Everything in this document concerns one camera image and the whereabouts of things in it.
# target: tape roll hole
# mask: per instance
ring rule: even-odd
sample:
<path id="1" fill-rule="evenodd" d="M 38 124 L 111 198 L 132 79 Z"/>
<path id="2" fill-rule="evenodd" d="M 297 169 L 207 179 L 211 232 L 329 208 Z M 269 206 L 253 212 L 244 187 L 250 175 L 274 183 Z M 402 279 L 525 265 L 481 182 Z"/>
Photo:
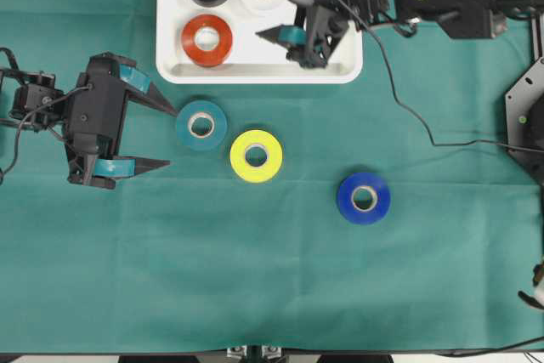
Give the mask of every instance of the tape roll hole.
<path id="1" fill-rule="evenodd" d="M 218 31 L 210 26 L 202 27 L 195 34 L 195 44 L 202 51 L 215 50 L 220 41 Z"/>
<path id="2" fill-rule="evenodd" d="M 351 195 L 354 208 L 362 213 L 368 213 L 377 206 L 377 192 L 370 186 L 360 186 Z"/>
<path id="3" fill-rule="evenodd" d="M 251 167 L 262 167 L 269 159 L 266 147 L 261 144 L 248 146 L 246 149 L 246 162 Z"/>
<path id="4" fill-rule="evenodd" d="M 215 121 L 206 112 L 198 112 L 189 119 L 187 128 L 195 138 L 204 139 L 215 130 Z"/>

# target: metal bracket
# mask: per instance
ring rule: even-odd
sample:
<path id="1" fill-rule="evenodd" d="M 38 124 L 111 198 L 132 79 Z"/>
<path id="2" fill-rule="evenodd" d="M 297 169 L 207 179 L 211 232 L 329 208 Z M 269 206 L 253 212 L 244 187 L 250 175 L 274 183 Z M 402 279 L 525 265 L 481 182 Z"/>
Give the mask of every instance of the metal bracket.
<path id="1" fill-rule="evenodd" d="M 281 348 L 276 346 L 263 346 L 263 359 L 279 359 L 281 357 Z"/>
<path id="2" fill-rule="evenodd" d="M 508 144 L 532 147 L 526 139 L 530 109 L 544 94 L 544 60 L 538 60 L 505 96 Z M 544 184 L 542 155 L 509 150 L 508 154 L 519 163 L 540 185 Z"/>
<path id="3" fill-rule="evenodd" d="M 227 358 L 242 360 L 247 357 L 247 346 L 235 346 L 227 349 Z"/>

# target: red tape roll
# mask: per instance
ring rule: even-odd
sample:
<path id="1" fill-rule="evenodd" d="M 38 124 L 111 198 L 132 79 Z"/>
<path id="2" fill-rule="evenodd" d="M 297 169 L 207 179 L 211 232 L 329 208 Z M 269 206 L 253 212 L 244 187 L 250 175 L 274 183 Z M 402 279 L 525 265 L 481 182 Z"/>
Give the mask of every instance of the red tape roll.
<path id="1" fill-rule="evenodd" d="M 213 50 L 206 51 L 196 45 L 196 33 L 205 27 L 219 34 L 219 43 Z M 181 44 L 191 60 L 202 67 L 222 65 L 232 50 L 232 30 L 226 21 L 212 14 L 201 14 L 185 26 L 181 34 Z"/>

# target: blue tape roll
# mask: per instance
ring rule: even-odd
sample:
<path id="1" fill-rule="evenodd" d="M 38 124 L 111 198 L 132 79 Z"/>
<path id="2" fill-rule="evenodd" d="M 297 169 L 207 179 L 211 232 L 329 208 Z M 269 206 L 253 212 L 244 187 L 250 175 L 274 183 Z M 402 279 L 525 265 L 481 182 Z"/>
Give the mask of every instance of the blue tape roll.
<path id="1" fill-rule="evenodd" d="M 101 178 L 124 179 L 134 176 L 136 161 L 134 159 L 119 159 L 107 161 L 98 159 L 94 166 L 94 176 Z"/>
<path id="2" fill-rule="evenodd" d="M 207 135 L 196 135 L 192 125 L 199 118 L 205 118 L 212 123 L 211 132 Z M 179 140 L 185 146 L 196 151 L 217 148 L 227 134 L 227 117 L 224 112 L 212 102 L 195 101 L 185 106 L 179 112 L 176 121 L 176 132 Z"/>
<path id="3" fill-rule="evenodd" d="M 366 190 L 372 197 L 367 210 L 355 205 L 354 197 L 358 190 Z M 383 219 L 391 205 L 391 193 L 385 180 L 372 173 L 356 173 L 345 179 L 337 193 L 340 213 L 353 224 L 374 224 Z"/>

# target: black cable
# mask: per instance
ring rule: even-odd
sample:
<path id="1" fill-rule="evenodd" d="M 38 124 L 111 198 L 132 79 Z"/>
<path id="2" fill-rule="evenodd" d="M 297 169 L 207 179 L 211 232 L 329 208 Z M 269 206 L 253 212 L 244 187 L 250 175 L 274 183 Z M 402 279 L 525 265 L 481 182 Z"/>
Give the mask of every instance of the black cable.
<path id="1" fill-rule="evenodd" d="M 52 101 L 48 102 L 47 104 L 44 104 L 44 105 L 36 108 L 34 111 L 31 111 L 31 112 L 29 112 L 28 114 L 25 115 L 25 117 L 20 121 L 20 124 L 17 127 L 17 133 L 15 134 L 14 158 L 11 161 L 10 165 L 6 168 L 6 170 L 3 171 L 0 168 L 0 185 L 2 185 L 4 177 L 6 176 L 6 174 L 11 172 L 14 169 L 15 165 L 17 164 L 17 160 L 19 159 L 20 135 L 21 135 L 21 133 L 23 131 L 23 127 L 26 125 L 26 121 L 28 121 L 32 116 L 40 113 L 41 111 L 46 110 L 50 106 L 53 106 L 53 105 L 56 105 L 56 104 L 58 104 L 58 103 L 60 103 L 62 101 L 65 101 L 65 100 L 69 99 L 72 95 L 74 95 L 76 93 L 79 93 L 81 91 L 86 91 L 86 90 L 89 90 L 89 89 L 90 89 L 90 86 L 74 88 L 69 93 L 63 95 L 62 97 L 57 98 L 57 99 L 53 99 Z"/>
<path id="2" fill-rule="evenodd" d="M 13 51 L 11 51 L 9 48 L 0 47 L 0 53 L 6 54 L 6 57 L 8 58 L 9 66 L 14 70 L 19 70 L 19 65 L 17 64 L 17 59 L 15 58 L 15 54 Z"/>
<path id="3" fill-rule="evenodd" d="M 526 355 L 528 355 L 531 359 L 533 359 L 534 361 L 536 361 L 536 363 L 542 363 L 542 361 L 540 359 L 537 359 L 533 354 L 527 352 L 525 353 Z"/>
<path id="4" fill-rule="evenodd" d="M 411 38 L 414 37 L 417 34 L 417 25 L 411 24 L 411 23 L 405 23 L 405 22 L 399 22 L 398 20 L 393 19 L 388 13 L 386 12 L 380 12 L 380 14 L 385 17 L 385 19 L 393 24 L 393 29 L 399 33 L 404 38 Z M 408 26 L 410 27 L 410 30 L 406 30 L 402 26 Z"/>
<path id="5" fill-rule="evenodd" d="M 461 358 L 461 357 L 477 357 L 477 356 L 484 356 L 486 354 L 495 354 L 495 353 L 501 353 L 501 352 L 507 352 L 509 350 L 515 350 L 522 348 L 524 346 L 528 346 L 533 343 L 539 343 L 544 342 L 544 336 L 541 337 L 535 337 L 534 339 L 526 340 L 524 342 L 511 344 L 508 346 L 504 346 L 502 348 L 497 349 L 487 349 L 482 350 L 479 352 L 461 352 L 461 353 L 453 353 L 453 354 L 441 354 L 442 357 L 453 357 L 453 358 Z"/>
<path id="6" fill-rule="evenodd" d="M 354 17 L 354 19 L 356 19 L 360 23 L 360 25 L 372 36 L 372 38 L 374 38 L 380 50 L 382 51 L 383 61 L 388 71 L 389 81 L 391 82 L 391 90 L 393 92 L 394 101 L 396 102 L 398 106 L 410 112 L 423 125 L 423 127 L 427 131 L 428 138 L 433 147 L 454 148 L 454 147 L 466 147 L 466 146 L 471 146 L 476 144 L 488 144 L 488 145 L 500 146 L 502 148 L 509 149 L 509 150 L 519 150 L 519 151 L 529 152 L 529 153 L 544 154 L 544 150 L 524 148 L 523 146 L 513 146 L 513 145 L 508 145 L 502 142 L 498 142 L 495 140 L 488 140 L 488 139 L 475 139 L 469 142 L 458 142 L 458 143 L 449 143 L 449 144 L 437 143 L 436 140 L 434 139 L 434 134 L 433 134 L 433 131 L 431 130 L 431 127 L 428 125 L 427 121 L 425 121 L 425 119 L 421 116 L 421 114 L 419 114 L 416 110 L 414 110 L 413 108 L 411 108 L 410 106 L 408 106 L 407 104 L 405 104 L 404 102 L 400 100 L 400 97 L 394 82 L 393 69 L 391 68 L 391 63 L 389 62 L 387 50 L 385 49 L 385 46 L 383 45 L 382 39 L 343 0 L 335 0 L 335 1 L 338 2 L 338 4 L 340 4 L 340 6 L 342 6 L 344 9 L 346 9 L 346 11 L 348 11 Z"/>

